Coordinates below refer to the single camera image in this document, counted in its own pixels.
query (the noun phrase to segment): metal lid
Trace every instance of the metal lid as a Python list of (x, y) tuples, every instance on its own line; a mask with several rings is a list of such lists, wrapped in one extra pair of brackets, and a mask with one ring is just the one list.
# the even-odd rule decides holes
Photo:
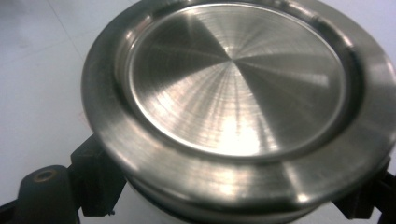
[(391, 150), (394, 91), (374, 40), (312, 0), (144, 0), (100, 34), (82, 81), (92, 129), (130, 178), (223, 213), (355, 187)]

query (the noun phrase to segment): circular metal plate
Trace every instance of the circular metal plate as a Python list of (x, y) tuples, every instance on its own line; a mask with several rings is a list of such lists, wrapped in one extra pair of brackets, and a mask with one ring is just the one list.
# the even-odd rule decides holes
[(211, 4), (172, 13), (131, 50), (130, 102), (186, 147), (230, 156), (307, 148), (340, 116), (337, 55), (293, 17)]
[(394, 75), (369, 35), (314, 0), (144, 0), (95, 41), (82, 97), (154, 202), (201, 222), (271, 223), (382, 165)]

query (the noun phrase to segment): white surface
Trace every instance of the white surface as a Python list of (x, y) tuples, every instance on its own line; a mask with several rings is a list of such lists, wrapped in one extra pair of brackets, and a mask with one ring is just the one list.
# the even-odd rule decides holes
[[(69, 155), (91, 135), (80, 101), (84, 58), (99, 32), (135, 0), (0, 1), (0, 204), (14, 200), (20, 181)], [(396, 63), (394, 0), (323, 0), (365, 28)], [(396, 173), (396, 159), (390, 170)], [(113, 217), (88, 223), (164, 223), (126, 187)], [(296, 224), (369, 224), (348, 221), (332, 204)]]

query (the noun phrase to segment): raised rim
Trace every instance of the raised rim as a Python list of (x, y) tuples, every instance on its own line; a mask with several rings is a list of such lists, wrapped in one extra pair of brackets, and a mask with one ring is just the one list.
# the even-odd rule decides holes
[(268, 163), (219, 160), (177, 150), (135, 118), (120, 94), (120, 59), (130, 50), (122, 46), (132, 46), (144, 27), (175, 8), (214, 2), (234, 1), (141, 1), (122, 12), (93, 44), (83, 70), (83, 104), (94, 133), (124, 172), (192, 210), (263, 214), (333, 200), (373, 175), (395, 141), (395, 73), (384, 51), (359, 25), (315, 0), (235, 2), (280, 10), (320, 34), (330, 28), (341, 37), (339, 44), (358, 66), (364, 95), (359, 113), (327, 145)]

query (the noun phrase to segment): black clamp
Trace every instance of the black clamp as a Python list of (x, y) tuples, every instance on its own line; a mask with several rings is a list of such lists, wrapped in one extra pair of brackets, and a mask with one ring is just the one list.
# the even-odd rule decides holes
[(18, 200), (0, 207), (0, 223), (76, 224), (114, 214), (126, 180), (92, 135), (71, 155), (72, 165), (48, 166), (26, 176)]

